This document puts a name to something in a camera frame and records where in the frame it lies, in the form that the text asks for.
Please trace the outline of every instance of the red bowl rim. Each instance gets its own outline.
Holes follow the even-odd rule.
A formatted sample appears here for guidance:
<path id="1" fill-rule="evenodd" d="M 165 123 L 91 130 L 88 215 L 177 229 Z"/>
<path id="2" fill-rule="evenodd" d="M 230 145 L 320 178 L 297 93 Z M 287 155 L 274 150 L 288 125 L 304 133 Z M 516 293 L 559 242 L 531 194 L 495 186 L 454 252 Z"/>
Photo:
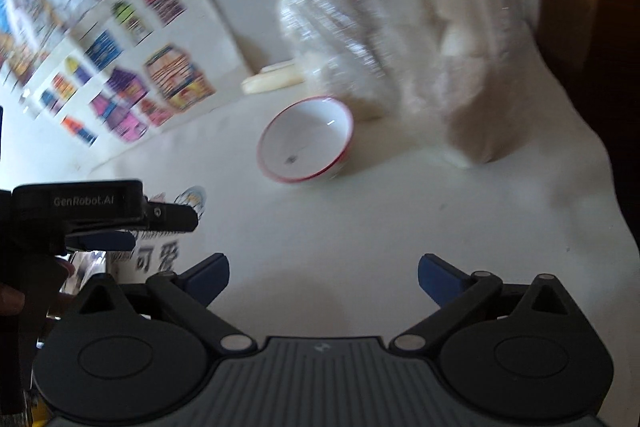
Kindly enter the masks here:
<path id="1" fill-rule="evenodd" d="M 264 162 L 264 159 L 262 158 L 262 144 L 264 142 L 264 136 L 267 134 L 267 131 L 270 129 L 270 127 L 273 125 L 273 123 L 285 112 L 288 111 L 289 109 L 291 109 L 292 107 L 294 107 L 295 105 L 298 105 L 299 103 L 303 103 L 303 102 L 309 102 L 310 100 L 326 100 L 328 102 L 334 102 L 337 103 L 338 105 L 340 105 L 343 110 L 345 111 L 345 113 L 347 114 L 348 118 L 349 118 L 349 133 L 347 136 L 347 140 L 345 141 L 344 147 L 342 148 L 342 150 L 340 151 L 340 153 L 334 158 L 334 160 L 331 161 L 331 163 L 329 163 L 329 165 L 327 165 L 326 167 L 323 167 L 322 169 L 320 169 L 319 171 L 314 172 L 313 174 L 309 175 L 309 176 L 305 176 L 303 178 L 285 178 L 284 176 L 280 176 L 279 174 L 276 174 L 275 172 L 271 172 L 266 163 Z M 274 181 L 280 182 L 280 183 L 289 183 L 289 184 L 294 184 L 294 183 L 301 183 L 301 182 L 306 182 L 309 181 L 313 178 L 317 178 L 318 176 L 320 176 L 321 174 L 324 174 L 325 172 L 327 172 L 331 167 L 333 167 L 334 165 L 336 165 L 340 160 L 342 160 L 344 154 L 346 153 L 347 149 L 349 148 L 350 144 L 351 144 L 351 139 L 353 138 L 353 114 L 351 113 L 351 110 L 349 109 L 349 107 L 347 107 L 347 105 L 344 102 L 341 102 L 340 100 L 338 100 L 337 98 L 334 98 L 332 96 L 310 96 L 309 98 L 304 98 L 303 100 L 298 100 L 296 103 L 292 103 L 291 105 L 289 105 L 289 107 L 285 107 L 283 110 L 281 110 L 274 118 L 273 120 L 270 121 L 270 123 L 268 124 L 267 127 L 265 127 L 265 130 L 262 131 L 262 135 L 260 136 L 260 140 L 258 141 L 258 147 L 257 147 L 257 157 L 258 157 L 258 166 L 260 167 L 260 170 L 262 171 L 262 173 L 267 176 L 268 178 L 271 178 Z"/>

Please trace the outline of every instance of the finger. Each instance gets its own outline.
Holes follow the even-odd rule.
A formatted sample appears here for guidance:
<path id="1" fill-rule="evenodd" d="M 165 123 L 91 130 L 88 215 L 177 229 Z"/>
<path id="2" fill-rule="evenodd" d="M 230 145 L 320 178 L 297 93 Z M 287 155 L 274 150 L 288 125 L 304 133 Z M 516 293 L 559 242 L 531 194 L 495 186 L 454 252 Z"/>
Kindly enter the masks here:
<path id="1" fill-rule="evenodd" d="M 60 264 L 62 264 L 62 266 L 66 268 L 66 270 L 69 272 L 69 277 L 76 273 L 76 267 L 73 266 L 73 264 L 71 264 L 69 261 L 60 258 L 56 259 L 56 261 L 58 261 Z"/>
<path id="2" fill-rule="evenodd" d="M 0 315 L 17 315 L 24 307 L 24 293 L 0 282 Z"/>
<path id="3" fill-rule="evenodd" d="M 71 305 L 74 295 L 68 293 L 59 293 L 58 297 L 51 303 L 49 307 L 49 317 L 62 317 Z"/>

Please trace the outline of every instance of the bowl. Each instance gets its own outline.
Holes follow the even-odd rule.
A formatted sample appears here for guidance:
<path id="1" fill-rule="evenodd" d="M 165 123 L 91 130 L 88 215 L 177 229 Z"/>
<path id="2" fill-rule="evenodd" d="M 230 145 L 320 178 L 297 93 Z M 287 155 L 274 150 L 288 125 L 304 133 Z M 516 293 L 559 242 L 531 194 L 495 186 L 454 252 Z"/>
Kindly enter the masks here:
<path id="1" fill-rule="evenodd" d="M 281 183 L 332 178 L 346 161 L 353 116 L 339 100 L 316 96 L 274 118 L 258 143 L 262 172 Z"/>

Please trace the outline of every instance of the metal pin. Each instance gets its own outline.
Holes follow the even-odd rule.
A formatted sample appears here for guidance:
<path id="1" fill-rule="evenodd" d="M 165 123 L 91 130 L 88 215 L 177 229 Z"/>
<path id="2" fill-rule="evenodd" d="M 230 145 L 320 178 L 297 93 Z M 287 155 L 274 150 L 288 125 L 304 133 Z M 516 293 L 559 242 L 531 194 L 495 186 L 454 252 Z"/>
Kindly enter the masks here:
<path id="1" fill-rule="evenodd" d="M 227 335 L 220 341 L 227 351 L 246 351 L 253 345 L 254 341 L 246 335 Z"/>
<path id="2" fill-rule="evenodd" d="M 403 351 L 418 351 L 427 344 L 427 341 L 420 335 L 400 335 L 394 340 L 394 344 Z"/>

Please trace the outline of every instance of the table surface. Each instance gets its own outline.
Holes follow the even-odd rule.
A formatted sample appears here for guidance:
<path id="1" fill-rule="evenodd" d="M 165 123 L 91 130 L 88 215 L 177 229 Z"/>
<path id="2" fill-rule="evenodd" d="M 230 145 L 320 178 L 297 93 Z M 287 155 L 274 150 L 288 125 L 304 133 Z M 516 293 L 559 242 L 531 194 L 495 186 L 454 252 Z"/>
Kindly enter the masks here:
<path id="1" fill-rule="evenodd" d="M 469 170 L 421 148 L 391 119 L 356 127 L 337 178 L 280 185 L 255 147 L 276 113 L 306 96 L 296 86 L 245 97 L 141 145 L 93 172 L 137 177 L 149 195 L 201 185 L 198 230 L 180 239 L 175 268 L 224 252 L 229 287 L 212 304 L 258 339 L 381 335 L 436 310 L 417 285 L 418 259 L 439 254 L 506 282 L 555 273 L 606 343 L 615 377 L 601 417 L 637 424 L 640 405 L 638 249 L 620 214 L 606 151 L 580 119 L 532 40 L 518 58 L 527 142 Z"/>

